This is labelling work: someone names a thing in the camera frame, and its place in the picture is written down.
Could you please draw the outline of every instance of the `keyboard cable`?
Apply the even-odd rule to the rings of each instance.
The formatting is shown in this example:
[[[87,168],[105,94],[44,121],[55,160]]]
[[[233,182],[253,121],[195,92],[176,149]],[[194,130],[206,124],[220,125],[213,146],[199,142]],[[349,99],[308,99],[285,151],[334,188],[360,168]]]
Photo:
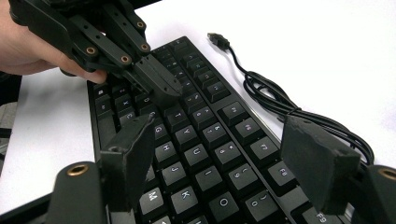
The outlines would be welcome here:
[[[341,123],[324,116],[303,111],[289,96],[272,80],[252,71],[245,70],[237,61],[230,42],[222,35],[209,33],[209,40],[224,52],[230,51],[236,67],[245,75],[243,86],[245,91],[264,109],[279,115],[279,120],[284,121],[287,115],[293,115],[310,120],[321,126],[325,131],[347,141],[352,148],[356,148],[363,156],[365,165],[373,165],[375,155],[371,147],[359,136],[351,132]]]

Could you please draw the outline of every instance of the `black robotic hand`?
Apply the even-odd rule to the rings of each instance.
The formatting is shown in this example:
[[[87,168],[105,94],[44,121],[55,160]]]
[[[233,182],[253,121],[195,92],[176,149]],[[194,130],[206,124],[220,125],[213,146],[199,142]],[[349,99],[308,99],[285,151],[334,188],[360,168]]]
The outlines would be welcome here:
[[[9,0],[12,19],[27,26],[88,72],[126,78],[152,101],[167,107],[181,85],[154,57],[146,24],[127,0]]]

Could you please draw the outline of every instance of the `keyboard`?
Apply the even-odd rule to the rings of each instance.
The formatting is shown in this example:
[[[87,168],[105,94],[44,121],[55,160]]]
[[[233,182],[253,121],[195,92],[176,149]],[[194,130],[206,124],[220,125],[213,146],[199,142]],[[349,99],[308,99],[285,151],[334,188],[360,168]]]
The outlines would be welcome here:
[[[113,76],[88,83],[96,156],[129,119],[155,117],[155,156],[125,223],[350,223],[313,208],[279,141],[186,36],[152,54],[182,85],[174,106]]]

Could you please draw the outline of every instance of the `spacebar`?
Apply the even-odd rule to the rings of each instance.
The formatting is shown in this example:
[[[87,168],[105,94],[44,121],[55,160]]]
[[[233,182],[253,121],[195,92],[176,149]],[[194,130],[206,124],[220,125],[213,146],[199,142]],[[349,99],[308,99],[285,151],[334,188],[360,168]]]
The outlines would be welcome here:
[[[113,116],[110,113],[108,113],[108,115],[101,116],[101,118],[98,120],[98,132],[100,148],[104,149],[107,143],[117,133]]]

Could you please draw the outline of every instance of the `human hand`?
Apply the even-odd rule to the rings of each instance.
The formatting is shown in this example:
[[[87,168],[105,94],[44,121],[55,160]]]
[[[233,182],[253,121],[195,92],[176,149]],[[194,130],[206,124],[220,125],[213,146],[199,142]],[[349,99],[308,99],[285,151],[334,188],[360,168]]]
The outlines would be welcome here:
[[[19,26],[9,15],[8,0],[0,0],[0,71],[30,75],[54,67],[95,83],[106,80],[106,71],[89,73],[55,47]]]

